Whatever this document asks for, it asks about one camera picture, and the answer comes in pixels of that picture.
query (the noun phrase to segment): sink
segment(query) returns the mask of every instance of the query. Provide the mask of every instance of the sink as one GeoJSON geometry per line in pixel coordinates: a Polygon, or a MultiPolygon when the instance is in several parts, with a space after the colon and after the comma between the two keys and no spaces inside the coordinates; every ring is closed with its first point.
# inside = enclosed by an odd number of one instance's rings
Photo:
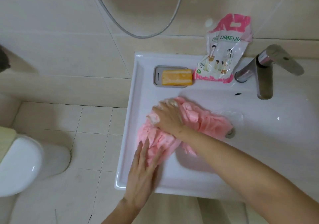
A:
{"type": "MultiPolygon", "coordinates": [[[[201,56],[138,52],[130,91],[124,136],[115,188],[125,189],[137,147],[137,130],[153,105],[165,98],[181,96],[202,108],[226,116],[235,134],[226,142],[259,159],[290,179],[313,198],[319,197],[318,90],[315,77],[294,77],[274,67],[274,95],[257,98],[256,82],[196,81],[186,88],[159,88],[152,83],[157,65],[195,68],[201,56]]],[[[240,67],[252,58],[243,58],[240,67]]],[[[181,147],[161,168],[157,193],[204,198],[242,200],[200,157],[181,147]]]]}

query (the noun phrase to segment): soap dish slot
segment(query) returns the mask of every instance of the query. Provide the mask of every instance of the soap dish slot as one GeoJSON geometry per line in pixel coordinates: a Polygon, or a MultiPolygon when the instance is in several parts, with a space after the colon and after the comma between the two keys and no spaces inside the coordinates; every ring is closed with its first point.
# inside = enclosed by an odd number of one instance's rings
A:
{"type": "Polygon", "coordinates": [[[156,87],[185,88],[186,86],[164,86],[162,85],[162,73],[164,70],[186,70],[187,67],[158,65],[154,68],[153,84],[156,87]]]}

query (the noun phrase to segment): person's left hand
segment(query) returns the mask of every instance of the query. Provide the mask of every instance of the person's left hand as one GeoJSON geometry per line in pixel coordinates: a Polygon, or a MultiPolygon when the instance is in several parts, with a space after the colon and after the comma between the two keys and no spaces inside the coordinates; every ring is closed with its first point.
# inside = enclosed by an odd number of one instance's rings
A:
{"type": "Polygon", "coordinates": [[[163,153],[163,148],[160,148],[151,164],[147,166],[146,157],[149,144],[149,140],[146,139],[144,146],[142,142],[138,145],[123,198],[130,207],[137,211],[140,211],[146,204],[155,188],[154,184],[157,177],[158,161],[163,153]]]}

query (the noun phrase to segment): sink drain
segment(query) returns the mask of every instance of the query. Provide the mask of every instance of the sink drain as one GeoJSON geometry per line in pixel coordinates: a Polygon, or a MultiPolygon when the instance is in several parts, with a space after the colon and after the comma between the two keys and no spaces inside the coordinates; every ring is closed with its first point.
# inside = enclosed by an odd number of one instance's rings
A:
{"type": "Polygon", "coordinates": [[[235,136],[236,130],[235,128],[232,128],[231,130],[229,130],[228,133],[226,133],[225,138],[233,138],[235,136]]]}

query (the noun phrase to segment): toilet lid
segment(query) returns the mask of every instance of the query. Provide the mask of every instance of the toilet lid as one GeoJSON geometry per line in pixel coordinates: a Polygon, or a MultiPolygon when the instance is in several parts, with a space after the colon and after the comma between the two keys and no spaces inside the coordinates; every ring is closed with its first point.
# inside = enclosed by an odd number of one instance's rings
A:
{"type": "Polygon", "coordinates": [[[17,135],[0,163],[0,197],[25,190],[38,176],[43,162],[41,145],[30,137],[17,135]]]}

